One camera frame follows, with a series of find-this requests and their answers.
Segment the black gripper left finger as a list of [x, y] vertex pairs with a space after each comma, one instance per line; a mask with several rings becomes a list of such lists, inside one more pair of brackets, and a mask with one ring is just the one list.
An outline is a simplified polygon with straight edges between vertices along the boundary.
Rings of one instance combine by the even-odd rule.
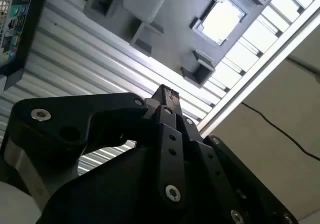
[[11, 110], [0, 153], [13, 185], [42, 209], [77, 176], [82, 155], [134, 140], [179, 156], [181, 120], [179, 95], [164, 85], [150, 99], [130, 92], [25, 99]]

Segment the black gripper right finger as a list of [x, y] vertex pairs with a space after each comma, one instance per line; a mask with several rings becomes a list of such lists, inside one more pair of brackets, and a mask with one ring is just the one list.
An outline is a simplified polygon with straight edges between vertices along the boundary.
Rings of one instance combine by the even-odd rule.
[[296, 224], [294, 215], [215, 136], [202, 138], [182, 115], [179, 93], [168, 88], [187, 162], [187, 184], [196, 224]]

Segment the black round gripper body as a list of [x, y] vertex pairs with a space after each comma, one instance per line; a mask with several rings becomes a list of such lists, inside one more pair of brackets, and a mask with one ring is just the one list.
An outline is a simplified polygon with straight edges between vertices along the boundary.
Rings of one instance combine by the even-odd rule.
[[132, 149], [61, 187], [40, 224], [225, 224], [228, 210], [197, 154]]

